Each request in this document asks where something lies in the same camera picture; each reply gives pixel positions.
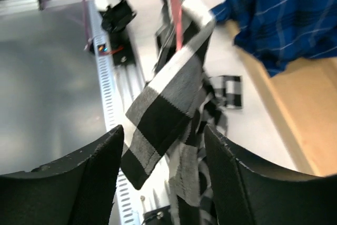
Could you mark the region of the black white checkered shirt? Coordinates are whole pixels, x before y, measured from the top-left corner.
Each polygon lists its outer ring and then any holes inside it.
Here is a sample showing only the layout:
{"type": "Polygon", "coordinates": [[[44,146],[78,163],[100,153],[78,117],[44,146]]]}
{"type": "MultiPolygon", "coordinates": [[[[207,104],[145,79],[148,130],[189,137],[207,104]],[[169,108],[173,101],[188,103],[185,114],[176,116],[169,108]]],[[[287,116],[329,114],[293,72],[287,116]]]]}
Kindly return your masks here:
{"type": "Polygon", "coordinates": [[[215,19],[202,0],[180,0],[183,46],[176,51],[171,1],[163,0],[156,32],[158,62],[146,89],[152,93],[149,111],[157,113],[150,137],[161,156],[169,158],[168,187],[174,224],[217,224],[207,166],[204,128],[210,124],[225,134],[226,109],[240,109],[239,76],[208,77],[203,65],[215,19]]]}

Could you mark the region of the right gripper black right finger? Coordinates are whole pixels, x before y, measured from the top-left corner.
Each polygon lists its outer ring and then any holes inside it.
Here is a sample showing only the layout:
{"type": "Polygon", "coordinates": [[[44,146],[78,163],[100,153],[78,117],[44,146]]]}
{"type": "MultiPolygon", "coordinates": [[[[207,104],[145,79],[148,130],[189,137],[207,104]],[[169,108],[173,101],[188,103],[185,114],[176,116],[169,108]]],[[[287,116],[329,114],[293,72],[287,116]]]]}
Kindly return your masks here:
{"type": "Polygon", "coordinates": [[[336,224],[336,175],[281,167],[210,125],[204,140],[219,224],[336,224]]]}

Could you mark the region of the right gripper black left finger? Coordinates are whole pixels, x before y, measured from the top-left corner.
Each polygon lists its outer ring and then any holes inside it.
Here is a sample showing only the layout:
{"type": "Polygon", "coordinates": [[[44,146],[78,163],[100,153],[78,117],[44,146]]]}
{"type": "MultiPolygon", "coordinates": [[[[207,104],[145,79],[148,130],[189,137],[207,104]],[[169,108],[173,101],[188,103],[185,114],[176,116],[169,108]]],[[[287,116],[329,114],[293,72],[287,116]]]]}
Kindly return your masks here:
{"type": "Polygon", "coordinates": [[[1,224],[108,224],[124,130],[31,172],[1,175],[1,224]]]}

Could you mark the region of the pink wire hanger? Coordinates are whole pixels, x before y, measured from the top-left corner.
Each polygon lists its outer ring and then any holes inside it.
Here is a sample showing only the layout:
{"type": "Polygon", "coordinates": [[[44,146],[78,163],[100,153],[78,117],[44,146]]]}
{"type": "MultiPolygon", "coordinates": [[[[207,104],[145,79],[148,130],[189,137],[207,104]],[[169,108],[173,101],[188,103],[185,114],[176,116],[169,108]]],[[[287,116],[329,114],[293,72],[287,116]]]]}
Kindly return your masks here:
{"type": "Polygon", "coordinates": [[[180,0],[171,1],[171,12],[176,33],[176,51],[179,51],[183,45],[183,29],[182,29],[182,8],[180,0]]]}

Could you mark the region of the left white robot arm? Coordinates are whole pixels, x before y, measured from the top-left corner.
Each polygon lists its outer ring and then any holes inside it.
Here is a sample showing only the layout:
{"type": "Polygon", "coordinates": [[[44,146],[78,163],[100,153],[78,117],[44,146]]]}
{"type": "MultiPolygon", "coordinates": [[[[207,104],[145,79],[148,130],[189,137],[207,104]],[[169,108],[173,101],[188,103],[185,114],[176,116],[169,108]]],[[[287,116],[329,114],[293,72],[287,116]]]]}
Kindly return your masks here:
{"type": "Polygon", "coordinates": [[[127,0],[94,0],[94,3],[102,17],[102,28],[109,34],[122,31],[136,16],[127,0]]]}

